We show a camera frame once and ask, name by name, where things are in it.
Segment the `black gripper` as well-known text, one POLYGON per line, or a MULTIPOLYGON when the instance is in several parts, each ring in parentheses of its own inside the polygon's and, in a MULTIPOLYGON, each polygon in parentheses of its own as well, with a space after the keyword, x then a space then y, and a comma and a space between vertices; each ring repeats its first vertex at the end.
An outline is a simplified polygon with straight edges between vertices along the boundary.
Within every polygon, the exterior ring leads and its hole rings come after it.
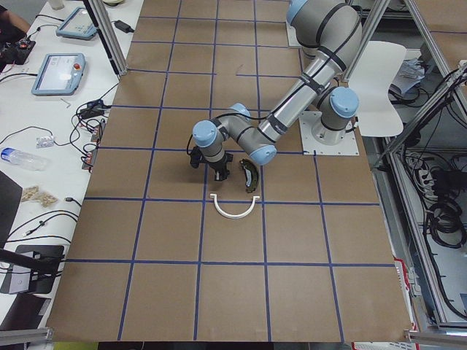
POLYGON ((209 162, 209 166, 215 171, 214 180, 219 182, 220 180, 226 180, 230 174, 227 164, 233 161, 233 155, 224 155, 220 160, 216 162, 209 162))

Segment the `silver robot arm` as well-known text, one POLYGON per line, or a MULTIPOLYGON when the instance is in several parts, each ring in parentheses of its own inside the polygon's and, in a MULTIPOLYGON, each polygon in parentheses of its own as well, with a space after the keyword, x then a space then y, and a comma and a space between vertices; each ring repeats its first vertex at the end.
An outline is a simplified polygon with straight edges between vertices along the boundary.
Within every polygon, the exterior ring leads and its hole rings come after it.
POLYGON ((246 107, 237 103, 228 112, 193 126, 196 145, 190 152, 190 164, 193 168, 208 164, 217 181, 227 179, 227 164, 233 159, 223 149, 225 140, 233 139, 262 166, 274 158, 276 142, 309 105, 322 111, 318 127, 325 135, 315 138, 324 144, 345 133, 358 110, 359 98, 351 88, 330 86, 352 63, 360 46, 362 25, 357 12, 344 1, 292 1, 287 23, 296 30, 299 44, 312 60, 268 116, 253 126, 246 107))

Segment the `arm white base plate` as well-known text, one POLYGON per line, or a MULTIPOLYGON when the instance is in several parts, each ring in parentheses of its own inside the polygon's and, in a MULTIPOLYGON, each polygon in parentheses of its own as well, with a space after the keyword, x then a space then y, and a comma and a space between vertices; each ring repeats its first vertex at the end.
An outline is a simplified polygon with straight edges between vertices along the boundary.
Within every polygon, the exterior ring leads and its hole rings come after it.
POLYGON ((359 156, 351 122, 341 131, 328 130, 322 124, 321 112, 302 112, 298 119, 305 155, 359 156))

